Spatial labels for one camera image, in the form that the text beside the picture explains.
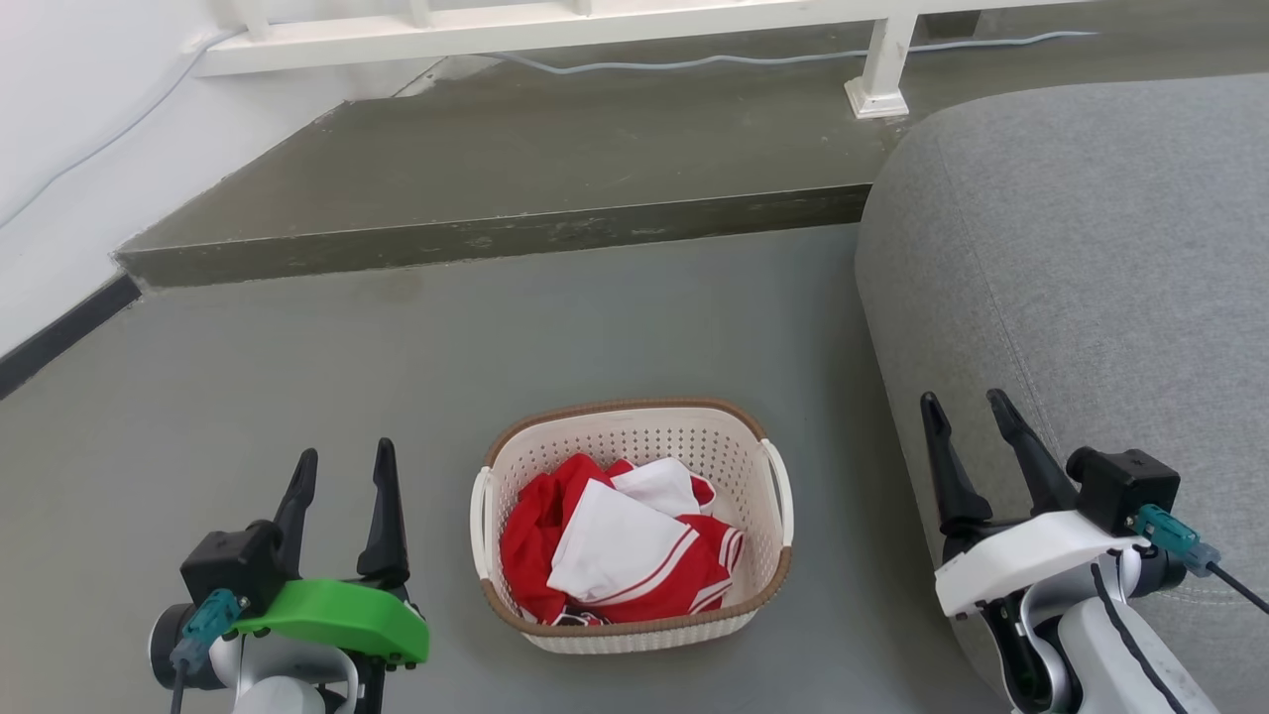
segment railing post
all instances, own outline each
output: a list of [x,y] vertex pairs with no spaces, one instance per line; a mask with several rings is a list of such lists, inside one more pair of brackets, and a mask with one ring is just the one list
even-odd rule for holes
[[846,96],[850,98],[850,108],[857,117],[865,119],[907,114],[907,103],[898,91],[898,77],[904,74],[904,62],[915,29],[916,11],[910,9],[873,22],[864,74],[846,82]]

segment gray cable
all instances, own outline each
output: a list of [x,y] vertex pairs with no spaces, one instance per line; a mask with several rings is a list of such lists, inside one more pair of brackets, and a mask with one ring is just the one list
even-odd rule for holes
[[[1037,42],[1044,42],[1046,39],[1056,39],[1058,37],[1089,37],[1096,34],[1095,32],[1074,32],[1074,30],[1061,30],[1061,32],[1046,32],[1044,34],[1037,34],[1036,37],[1023,37],[1023,38],[1009,38],[1009,39],[966,39],[959,42],[942,42],[939,44],[919,44],[911,47],[909,52],[939,52],[942,49],[963,49],[970,47],[1022,47],[1025,44],[1034,44]],[[799,62],[820,62],[824,60],[841,60],[844,57],[867,57],[867,49],[846,49],[845,52],[830,52],[827,55],[802,55],[798,57],[737,57],[735,55],[714,55],[712,57],[704,57],[700,60],[688,60],[685,62],[661,62],[661,63],[645,63],[645,62],[595,62],[591,65],[577,65],[576,67],[552,67],[551,65],[543,65],[528,57],[522,57],[519,55],[513,55],[510,52],[490,52],[485,55],[486,57],[494,57],[496,60],[506,60],[509,62],[515,62],[518,65],[524,65],[525,67],[533,67],[536,70],[542,70],[544,72],[551,72],[553,75],[575,75],[579,72],[591,72],[595,70],[647,70],[647,71],[666,71],[666,70],[687,70],[690,67],[699,67],[702,65],[709,65],[713,62],[736,62],[740,65],[796,65]]]
[[0,230],[4,230],[5,226],[8,226],[10,222],[13,222],[13,219],[16,218],[19,213],[22,213],[23,211],[25,211],[28,205],[30,205],[32,203],[36,202],[37,198],[39,198],[41,195],[43,195],[43,193],[46,190],[48,190],[48,186],[52,185],[55,180],[57,180],[57,179],[62,178],[63,175],[69,174],[71,170],[76,169],[84,161],[88,161],[93,156],[96,156],[98,153],[100,153],[102,151],[104,151],[108,146],[110,146],[112,143],[114,143],[115,141],[118,141],[123,134],[126,134],[129,131],[132,131],[133,127],[136,127],[142,120],[145,120],[145,118],[148,117],[151,112],[154,112],[155,109],[157,109],[159,105],[164,103],[164,100],[166,100],[169,96],[171,96],[171,93],[176,90],[176,86],[179,86],[180,82],[185,80],[187,76],[189,76],[189,71],[194,68],[194,65],[198,63],[198,60],[208,49],[211,49],[212,46],[218,44],[221,42],[225,42],[226,39],[233,37],[235,34],[239,34],[240,32],[242,32],[242,28],[237,28],[237,29],[232,29],[232,30],[226,30],[226,32],[222,32],[222,33],[217,34],[216,37],[209,37],[209,38],[204,39],[194,49],[193,57],[190,57],[189,61],[185,63],[184,68],[180,71],[180,75],[175,80],[173,80],[171,84],[168,85],[168,88],[159,95],[157,99],[155,99],[154,101],[151,101],[150,104],[147,104],[145,108],[142,108],[140,113],[135,114],[131,119],[127,120],[127,123],[124,123],[123,128],[121,128],[121,129],[115,131],[114,133],[112,133],[109,138],[107,138],[105,141],[103,141],[102,143],[99,143],[95,148],[93,148],[91,151],[88,151],[86,153],[84,153],[79,159],[75,159],[70,164],[66,164],[66,166],[58,169],[57,171],[53,171],[53,174],[49,175],[43,181],[41,181],[38,184],[38,188],[36,188],[34,190],[32,190],[30,194],[28,194],[25,199],[19,199],[18,203],[16,203],[16,205],[11,211],[8,211],[6,213],[4,213],[4,218],[0,218]]

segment white stripe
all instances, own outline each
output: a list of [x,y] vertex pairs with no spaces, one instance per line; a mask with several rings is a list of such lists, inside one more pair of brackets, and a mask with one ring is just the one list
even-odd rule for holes
[[722,536],[722,548],[718,549],[718,564],[727,568],[727,561],[731,559],[731,540],[736,538],[740,531],[736,529],[727,529],[727,533]]
[[725,566],[725,568],[727,568],[727,574],[731,574],[731,572],[736,569],[736,566],[740,566],[740,552],[745,548],[745,534],[737,531],[731,547],[732,553],[727,559],[728,566]]
[[673,552],[670,552],[670,557],[665,561],[665,564],[661,567],[661,569],[657,571],[656,573],[652,573],[652,576],[647,580],[647,582],[645,582],[640,587],[617,596],[602,597],[599,600],[577,600],[577,602],[581,602],[582,605],[618,605],[622,602],[629,602],[631,600],[643,597],[645,595],[656,590],[661,583],[665,582],[666,578],[670,577],[670,573],[673,573],[674,569],[679,566],[679,561],[683,561],[683,555],[687,554],[688,549],[692,548],[692,544],[695,543],[698,538],[700,538],[700,534],[698,534],[693,529],[688,529],[687,538],[680,540],[678,547]]
[[695,609],[702,602],[708,602],[708,601],[713,600],[713,597],[716,595],[718,595],[720,592],[726,591],[730,587],[731,587],[731,578],[727,578],[725,581],[718,581],[717,583],[714,583],[712,586],[707,586],[707,587],[700,588],[700,592],[698,592],[697,597],[692,601],[692,609]]
[[688,610],[688,615],[695,615],[697,613],[700,613],[702,610],[704,610],[706,607],[708,607],[709,604],[712,604],[714,601],[718,601],[718,600],[722,600],[722,596],[727,595],[727,591],[730,591],[730,590],[731,590],[731,582],[727,582],[727,587],[722,588],[722,592],[717,592],[712,597],[707,597],[703,601],[700,601],[699,604],[693,605],[692,609]]

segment laundry basket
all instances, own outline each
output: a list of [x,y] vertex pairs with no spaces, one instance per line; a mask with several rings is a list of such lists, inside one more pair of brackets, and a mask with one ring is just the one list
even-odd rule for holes
[[[741,562],[722,607],[712,613],[598,628],[525,620],[503,578],[499,542],[520,490],[584,453],[600,467],[673,457],[713,483],[713,515],[745,531]],[[525,420],[494,444],[476,476],[472,559],[494,613],[529,642],[565,654],[645,652],[728,635],[775,596],[793,547],[793,495],[779,451],[758,422],[714,399],[588,405]]]

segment gray fabric upholstery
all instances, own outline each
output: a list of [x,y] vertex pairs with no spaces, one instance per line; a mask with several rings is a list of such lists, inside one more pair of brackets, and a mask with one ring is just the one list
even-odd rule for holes
[[[1048,449],[1140,448],[1175,514],[1269,594],[1269,75],[1068,86],[940,112],[860,228],[859,289],[938,557],[917,399],[938,393],[997,517],[1027,491],[983,398]],[[1137,610],[1225,714],[1269,710],[1269,616],[1216,578]],[[957,625],[999,687],[985,626]]]

